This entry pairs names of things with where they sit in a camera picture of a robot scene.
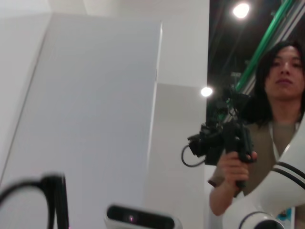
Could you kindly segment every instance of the black cable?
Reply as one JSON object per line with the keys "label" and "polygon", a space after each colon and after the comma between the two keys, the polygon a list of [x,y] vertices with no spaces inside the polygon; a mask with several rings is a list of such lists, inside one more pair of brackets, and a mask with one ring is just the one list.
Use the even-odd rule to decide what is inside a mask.
{"label": "black cable", "polygon": [[185,166],[189,167],[189,168],[195,168],[195,167],[198,167],[198,166],[202,165],[202,164],[205,162],[205,160],[203,160],[203,161],[201,161],[201,162],[199,162],[199,163],[197,163],[197,164],[194,164],[194,165],[189,165],[189,164],[187,164],[187,163],[185,162],[185,160],[184,160],[184,152],[185,152],[185,150],[186,150],[188,147],[189,147],[189,145],[185,146],[185,147],[183,148],[183,150],[182,150],[182,153],[181,153],[181,160],[182,160],[182,163],[183,163]]}

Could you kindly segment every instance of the black stripe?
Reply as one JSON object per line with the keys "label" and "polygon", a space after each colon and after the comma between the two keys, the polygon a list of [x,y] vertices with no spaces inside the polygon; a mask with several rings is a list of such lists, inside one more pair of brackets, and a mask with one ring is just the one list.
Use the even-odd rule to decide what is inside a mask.
{"label": "black stripe", "polygon": [[283,176],[291,179],[292,181],[297,183],[299,186],[301,186],[303,189],[305,189],[305,183],[303,181],[301,181],[300,179],[296,178],[295,176],[291,175],[290,173],[287,173],[286,171],[283,171],[279,168],[273,168],[272,171],[282,174]]}
{"label": "black stripe", "polygon": [[241,228],[242,228],[243,224],[245,223],[245,221],[246,221],[250,216],[255,215],[255,214],[258,214],[258,213],[263,213],[263,214],[269,215],[268,213],[262,212],[262,211],[251,212],[250,214],[246,215],[246,217],[241,221],[241,223],[239,224],[238,229],[241,229]]}
{"label": "black stripe", "polygon": [[293,171],[294,173],[298,174],[301,178],[305,179],[305,173],[303,173],[302,171],[298,170],[297,168],[284,163],[284,162],[278,162],[277,163],[279,166],[283,166],[285,168],[288,168],[289,170]]}

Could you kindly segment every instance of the depth camera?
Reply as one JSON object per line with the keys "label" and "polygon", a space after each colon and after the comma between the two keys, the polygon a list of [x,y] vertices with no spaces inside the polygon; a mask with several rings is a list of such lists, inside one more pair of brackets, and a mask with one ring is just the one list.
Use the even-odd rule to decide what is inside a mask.
{"label": "depth camera", "polygon": [[119,205],[108,207],[105,223],[107,229],[182,229],[180,221],[167,214]]}

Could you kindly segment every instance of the hand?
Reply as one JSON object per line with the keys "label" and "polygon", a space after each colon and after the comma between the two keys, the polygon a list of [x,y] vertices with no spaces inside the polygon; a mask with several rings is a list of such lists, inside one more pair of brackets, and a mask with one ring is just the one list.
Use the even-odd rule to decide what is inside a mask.
{"label": "hand", "polygon": [[[256,152],[252,153],[252,158],[256,160]],[[248,165],[239,160],[237,152],[222,155],[218,166],[224,173],[225,183],[234,190],[238,190],[236,181],[247,181],[249,178]]]}

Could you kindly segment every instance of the spotlight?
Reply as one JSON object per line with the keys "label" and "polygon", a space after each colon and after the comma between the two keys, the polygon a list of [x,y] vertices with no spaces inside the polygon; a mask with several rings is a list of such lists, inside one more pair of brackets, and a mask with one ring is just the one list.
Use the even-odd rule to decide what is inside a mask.
{"label": "spotlight", "polygon": [[234,10],[233,14],[238,18],[245,18],[250,10],[250,6],[247,3],[240,3],[238,4]]}
{"label": "spotlight", "polygon": [[202,94],[202,96],[204,96],[204,97],[208,97],[208,96],[210,96],[212,93],[213,93],[213,90],[212,90],[211,88],[209,88],[209,87],[205,87],[205,88],[203,88],[203,89],[201,90],[201,94]]}

